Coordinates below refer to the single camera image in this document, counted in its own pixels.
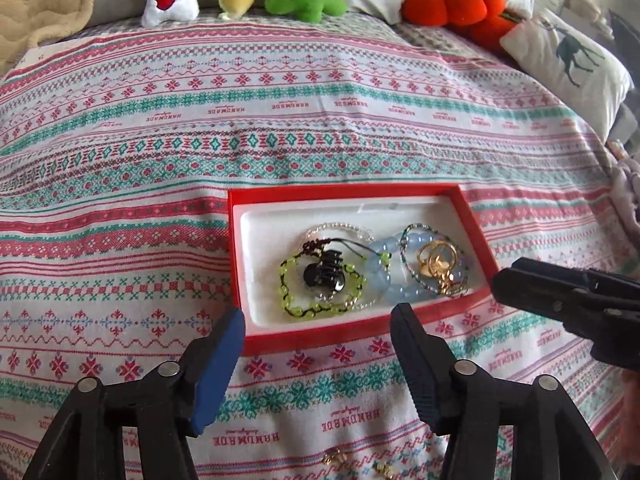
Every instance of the pillow with animal print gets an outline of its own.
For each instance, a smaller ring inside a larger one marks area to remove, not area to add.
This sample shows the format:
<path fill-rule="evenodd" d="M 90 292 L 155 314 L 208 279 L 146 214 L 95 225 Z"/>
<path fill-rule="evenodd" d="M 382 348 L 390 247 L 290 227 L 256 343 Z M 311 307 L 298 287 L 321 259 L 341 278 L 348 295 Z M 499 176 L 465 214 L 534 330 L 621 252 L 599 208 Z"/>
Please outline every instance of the pillow with animal print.
<path fill-rule="evenodd" d="M 607 140 L 631 76 L 604 47 L 549 10 L 535 14 L 500 40 L 520 67 Z"/>

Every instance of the red heart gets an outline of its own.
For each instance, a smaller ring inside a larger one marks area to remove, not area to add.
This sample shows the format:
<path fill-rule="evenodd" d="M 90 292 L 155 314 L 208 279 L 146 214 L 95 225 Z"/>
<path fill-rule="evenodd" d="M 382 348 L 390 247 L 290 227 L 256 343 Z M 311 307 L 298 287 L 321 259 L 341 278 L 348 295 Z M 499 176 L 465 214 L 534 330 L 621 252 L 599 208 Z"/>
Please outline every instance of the red heart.
<path fill-rule="evenodd" d="M 155 1 L 156 1 L 156 5 L 158 6 L 158 9 L 167 10 L 169 7 L 171 7 L 174 4 L 175 0 L 155 0 Z"/>

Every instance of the bed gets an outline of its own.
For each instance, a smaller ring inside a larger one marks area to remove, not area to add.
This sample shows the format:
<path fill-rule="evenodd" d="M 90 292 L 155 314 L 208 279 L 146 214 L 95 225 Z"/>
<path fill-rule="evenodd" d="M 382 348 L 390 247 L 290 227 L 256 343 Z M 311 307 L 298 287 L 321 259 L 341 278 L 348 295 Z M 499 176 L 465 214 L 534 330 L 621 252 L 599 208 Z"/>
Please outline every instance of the bed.
<path fill-rule="evenodd" d="M 612 158 L 532 78 L 446 30 L 363 14 L 321 25 L 203 14 L 82 32 L 0 92 L 0 465 L 22 477 L 82 376 L 134 380 L 230 301 L 226 190 L 459 182 L 500 267 L 520 256 L 633 273 Z M 558 323 L 485 298 L 427 325 L 493 375 L 557 376 L 609 456 L 619 372 Z M 496 478 L 508 479 L 510 428 Z M 133 430 L 127 478 L 142 478 Z M 348 464 L 326 465 L 339 446 Z M 201 478 L 323 479 L 389 462 L 437 478 L 388 335 L 241 358 Z"/>

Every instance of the silver bolt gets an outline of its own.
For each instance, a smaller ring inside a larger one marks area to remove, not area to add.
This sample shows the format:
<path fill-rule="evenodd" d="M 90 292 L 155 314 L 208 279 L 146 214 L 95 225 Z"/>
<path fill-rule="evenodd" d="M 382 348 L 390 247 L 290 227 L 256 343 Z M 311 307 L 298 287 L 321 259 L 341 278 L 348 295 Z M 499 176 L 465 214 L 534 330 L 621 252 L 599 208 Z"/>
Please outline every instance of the silver bolt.
<path fill-rule="evenodd" d="M 78 383 L 78 390 L 80 390 L 84 394 L 94 391 L 97 387 L 98 381 L 96 381 L 93 377 L 85 377 Z"/>
<path fill-rule="evenodd" d="M 476 373 L 476 370 L 478 370 L 478 367 L 475 364 L 471 361 L 467 361 L 466 359 L 456 362 L 456 364 L 453 365 L 453 368 L 461 375 L 473 375 Z"/>
<path fill-rule="evenodd" d="M 175 361 L 166 361 L 158 367 L 158 373 L 162 377 L 173 377 L 180 371 L 180 365 Z"/>
<path fill-rule="evenodd" d="M 540 388 L 544 388 L 545 390 L 550 392 L 558 389 L 558 380 L 550 375 L 543 375 L 542 377 L 540 377 L 538 380 L 538 384 L 540 385 Z"/>

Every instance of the red box rim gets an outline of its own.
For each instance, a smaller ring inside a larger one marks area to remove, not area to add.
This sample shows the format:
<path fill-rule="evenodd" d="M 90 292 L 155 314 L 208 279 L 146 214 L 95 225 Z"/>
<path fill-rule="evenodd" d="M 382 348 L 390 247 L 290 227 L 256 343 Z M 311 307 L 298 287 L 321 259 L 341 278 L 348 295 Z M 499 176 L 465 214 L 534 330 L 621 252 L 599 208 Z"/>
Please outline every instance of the red box rim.
<path fill-rule="evenodd" d="M 242 204 L 271 202 L 300 202 L 340 198 L 380 198 L 406 196 L 446 196 L 451 200 L 471 241 L 487 283 L 498 272 L 498 267 L 482 229 L 457 184 L 318 184 L 303 186 L 273 186 L 250 189 L 231 189 L 228 192 L 228 216 L 232 290 L 234 302 L 240 308 L 240 285 L 236 273 L 236 244 L 234 237 L 234 207 Z M 490 295 L 489 286 L 449 301 L 417 307 L 420 322 L 430 323 L 461 314 L 473 308 Z M 248 335 L 242 355 L 268 354 L 290 350 L 316 348 L 341 342 L 381 335 L 389 330 L 389 314 L 370 319 L 349 321 L 331 327 L 304 328 L 292 332 Z"/>

